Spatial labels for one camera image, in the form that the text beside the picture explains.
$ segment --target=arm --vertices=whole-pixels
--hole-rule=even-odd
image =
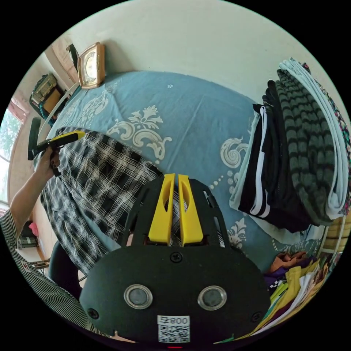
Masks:
[[[50,156],[52,152],[52,149],[49,147],[39,160],[36,171],[11,202],[10,211],[15,222],[17,237],[28,221],[34,205],[42,190],[45,188],[46,183],[53,176],[53,170],[50,167]],[[51,163],[53,167],[59,166],[60,160],[58,153],[55,154]]]

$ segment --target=bed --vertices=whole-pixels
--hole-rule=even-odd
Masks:
[[[128,72],[106,77],[96,89],[78,88],[48,137],[63,127],[97,131],[129,146],[163,173],[187,174],[207,184],[230,242],[265,271],[280,252],[316,254],[321,239],[311,235],[314,227],[298,234],[266,233],[250,216],[229,207],[250,138],[253,103],[192,76]],[[86,220],[101,237],[99,228]]]

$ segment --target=hand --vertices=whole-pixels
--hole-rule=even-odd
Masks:
[[[37,169],[35,170],[36,176],[44,183],[47,183],[47,181],[53,177],[53,168],[57,168],[60,165],[59,151],[55,151],[54,157],[50,160],[52,153],[52,148],[48,147],[48,149],[41,155]]]

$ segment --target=sticker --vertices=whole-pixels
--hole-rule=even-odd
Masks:
[[[190,343],[189,316],[157,316],[160,343]]]
[[[22,264],[23,269],[27,272],[30,273],[31,270],[29,269],[29,263],[28,262],[24,262],[24,261],[20,261]]]

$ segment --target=yellow clothing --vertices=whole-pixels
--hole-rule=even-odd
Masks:
[[[325,267],[324,267],[323,279],[312,288],[312,290],[308,293],[308,295],[306,296],[306,298],[302,302],[302,304],[299,307],[295,308],[293,311],[291,311],[291,313],[289,315],[287,315],[285,318],[283,318],[279,323],[282,323],[285,320],[287,320],[288,318],[294,316],[296,313],[298,313],[302,308],[304,308],[311,301],[311,299],[315,296],[315,294],[319,291],[319,289],[323,285],[324,280],[327,276],[327,270],[328,270],[328,268],[325,269]]]
[[[271,296],[271,304],[272,302],[279,296],[281,295],[286,289],[288,288],[288,283],[283,283],[278,286],[278,288],[275,290],[275,292]]]
[[[319,260],[317,260],[313,264],[309,264],[306,268],[301,268],[300,266],[293,267],[289,271],[286,272],[286,281],[288,284],[288,288],[285,291],[284,295],[280,298],[280,300],[276,303],[274,308],[272,309],[271,313],[261,321],[261,323],[256,327],[255,330],[253,330],[251,333],[242,336],[236,340],[243,339],[245,337],[250,336],[251,334],[257,332],[259,329],[261,329],[265,324],[267,324],[271,318],[276,314],[277,311],[279,311],[281,308],[286,306],[291,300],[294,300],[297,296],[297,294],[300,291],[300,278],[306,275],[307,273],[311,273],[314,271],[314,269],[318,266]]]

